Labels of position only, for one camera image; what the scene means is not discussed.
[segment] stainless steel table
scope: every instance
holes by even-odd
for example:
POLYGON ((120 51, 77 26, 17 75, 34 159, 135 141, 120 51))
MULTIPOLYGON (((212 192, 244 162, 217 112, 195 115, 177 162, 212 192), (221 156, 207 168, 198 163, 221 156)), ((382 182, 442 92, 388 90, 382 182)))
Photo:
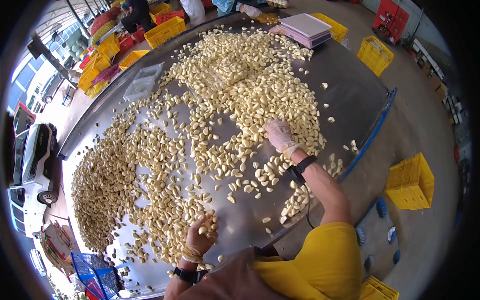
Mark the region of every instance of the stainless steel table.
MULTIPOLYGON (((250 28, 252 25, 264 30, 268 30, 270 27, 258 21, 252 24, 249 18, 243 20, 244 16, 244 14, 234 14, 212 20, 184 32, 182 35, 150 51, 115 79, 98 96, 72 129, 60 149, 59 156, 65 160, 63 162, 63 182, 69 215, 72 216, 72 229, 83 252, 89 252, 89 250, 85 248, 80 238, 78 224, 73 217, 74 211, 71 198, 72 173, 83 157, 83 154, 78 156, 76 153, 85 150, 85 146, 94 146, 92 142, 94 135, 96 133, 101 135, 105 128, 112 123, 111 118, 115 115, 112 112, 113 108, 121 111, 129 105, 128 102, 119 104, 119 101, 123 101, 122 96, 125 89, 140 68, 165 61, 164 69, 168 70, 172 63, 177 61, 170 58, 170 55, 174 54, 174 49, 180 48, 181 45, 187 42, 194 43, 198 41, 199 32, 214 29, 220 24, 225 25, 224 29, 233 26, 232 32, 239 32, 241 27, 250 28)), ((303 82, 307 82, 309 88, 315 91, 315 97, 319 103, 318 109, 321 114, 320 131, 327 139, 327 143, 325 149, 318 155, 318 162, 320 164, 328 164, 330 154, 336 153, 336 158, 341 158, 344 161, 344 172, 338 178, 341 181, 352 170, 373 140, 390 108, 396 90, 388 91, 373 72, 356 58, 354 53, 351 53, 334 40, 329 40, 317 47, 311 61, 296 60, 292 65, 296 76, 302 79, 303 82), (310 73, 304 75, 302 72, 298 72, 300 67, 309 70, 310 73), (326 90, 321 87, 322 82, 328 83, 326 90), (330 107, 324 108, 323 103, 328 103, 330 107), (336 121, 334 123, 327 121, 327 118, 330 116, 335 118, 336 121), (344 144, 350 147, 352 139, 356 140, 357 147, 360 149, 358 155, 352 151, 346 151, 342 147, 344 144)), ((166 87, 172 94, 179 96, 187 90, 185 85, 178 87, 176 82, 166 87)), ((179 124, 183 121, 186 123, 189 121, 190 114, 186 105, 181 103, 175 106, 174 110, 179 112, 177 118, 179 124)), ((146 109, 142 109, 141 115, 137 115, 137 122, 143 122, 147 118, 145 112, 146 109)), ((216 117, 222 117, 224 120, 224 124, 221 127, 218 125, 213 126, 213 134, 218 134, 221 137, 217 143, 222 143, 231 135, 240 131, 227 115, 218 115, 216 117)), ((154 125, 163 127, 161 122, 164 118, 166 118, 165 114, 159 120, 151 119, 151 121, 154 125)), ((166 132, 169 136, 178 136, 177 133, 173 132, 173 126, 168 126, 166 132)), ((189 143, 185 145, 185 148, 190 148, 189 143)), ((254 180, 252 162, 258 161, 263 165, 272 155, 277 155, 275 149, 269 142, 264 143, 264 147, 259 149, 258 154, 253 159, 247 160, 247 170, 243 173, 244 177, 241 179, 254 180)), ((187 163, 190 166, 194 166, 193 159, 188 155, 185 158, 187 158, 187 163)), ((140 167, 138 169, 141 170, 138 170, 137 173, 145 173, 146 171, 146 169, 140 167)), ((280 182, 271 193, 266 192, 265 188, 261 187, 261 199, 253 197, 256 194, 255 192, 248 194, 239 189, 238 192, 234 193, 237 199, 236 204, 232 204, 227 200, 227 193, 230 192, 227 184, 231 182, 234 182, 233 178, 223 179, 220 182, 222 187, 215 192, 213 187, 219 184, 219 182, 211 180, 209 176, 202 176, 204 191, 210 192, 214 198, 210 204, 205 205, 205 208, 214 208, 216 210, 220 225, 218 245, 212 247, 207 253, 205 263, 216 264, 219 255, 227 255, 250 245, 261 247, 271 244, 281 238, 289 229, 292 229, 306 213, 306 209, 304 209, 293 218, 289 218, 283 225, 278 221, 280 212, 284 207, 284 201, 293 194, 293 190, 288 186, 289 179, 286 176, 280 178, 280 182), (263 224, 261 220, 265 217, 271 217, 272 221, 263 224), (272 234, 265 232, 266 225, 271 229, 272 234)), ((189 180, 185 180, 180 184, 184 188, 189 184, 189 180)), ((317 200, 313 200, 312 205, 317 203, 317 200)), ((143 200, 137 200, 136 204, 143 207, 147 203, 143 200)), ((132 243, 134 241, 131 230, 135 228, 137 226, 127 223, 127 227, 116 230, 120 236, 116 238, 113 245, 107 248, 108 253, 112 253, 112 249, 116 248, 117 259, 113 261, 115 261, 120 270, 122 266, 119 265, 119 258, 126 256, 126 249, 123 245, 126 242, 132 243)), ((144 247, 144 250, 148 251, 150 257, 155 257, 150 247, 144 247)), ((149 298, 154 294, 163 294, 169 281, 166 271, 173 269, 171 265, 166 265, 162 262, 154 264, 152 261, 145 264, 135 262, 127 263, 126 265, 131 270, 127 278, 132 279, 132 281, 125 283, 126 290, 121 291, 120 295, 138 299, 149 298), (140 286, 135 287, 135 282, 140 282, 140 286), (145 286, 151 286, 154 290, 149 291, 145 286), (129 289, 139 289, 140 293, 130 295, 129 289)))

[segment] smartwatch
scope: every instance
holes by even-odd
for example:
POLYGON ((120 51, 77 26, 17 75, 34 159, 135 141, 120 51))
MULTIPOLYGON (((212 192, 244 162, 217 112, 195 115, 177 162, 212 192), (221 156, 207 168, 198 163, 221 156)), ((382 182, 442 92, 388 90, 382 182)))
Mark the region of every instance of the smartwatch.
POLYGON ((207 270, 202 270, 200 272, 193 272, 193 271, 185 271, 178 267, 175 268, 173 274, 177 275, 183 281, 190 282, 190 283, 199 283, 202 280, 202 277, 207 274, 207 270))
POLYGON ((305 184, 305 179, 301 175, 305 169, 313 162, 317 161, 317 157, 310 155, 309 157, 304 158, 298 165, 290 166, 287 168, 286 172, 292 180, 298 185, 302 186, 305 184))

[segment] blue plastic basket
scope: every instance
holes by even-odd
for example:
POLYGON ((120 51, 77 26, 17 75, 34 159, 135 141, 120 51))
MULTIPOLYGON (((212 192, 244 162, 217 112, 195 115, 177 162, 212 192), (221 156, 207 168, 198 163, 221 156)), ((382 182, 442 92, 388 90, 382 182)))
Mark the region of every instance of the blue plastic basket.
POLYGON ((96 255, 72 251, 72 261, 80 281, 99 299, 108 300, 120 290, 114 269, 96 255))

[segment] truck wheel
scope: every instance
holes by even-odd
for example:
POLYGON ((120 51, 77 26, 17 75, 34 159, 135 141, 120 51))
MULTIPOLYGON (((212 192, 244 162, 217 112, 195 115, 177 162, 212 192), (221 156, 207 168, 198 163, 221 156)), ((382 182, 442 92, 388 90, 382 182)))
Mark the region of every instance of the truck wheel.
POLYGON ((41 192, 38 194, 38 201, 43 204, 55 203, 58 198, 58 194, 54 191, 41 192))

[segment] cardboard box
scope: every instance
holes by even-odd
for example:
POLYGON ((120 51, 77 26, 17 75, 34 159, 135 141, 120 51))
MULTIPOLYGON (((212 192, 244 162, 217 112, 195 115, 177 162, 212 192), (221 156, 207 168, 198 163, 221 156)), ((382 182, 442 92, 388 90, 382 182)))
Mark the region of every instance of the cardboard box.
POLYGON ((432 65, 428 61, 426 61, 423 65, 422 69, 421 69, 422 73, 427 77, 430 75, 430 67, 431 66, 432 65))
POLYGON ((435 91, 435 95, 437 95, 437 98, 442 102, 446 98, 445 92, 441 88, 439 88, 435 91))
POLYGON ((433 88, 434 91, 436 91, 441 84, 442 84, 442 80, 436 74, 434 74, 430 78, 430 86, 433 88))

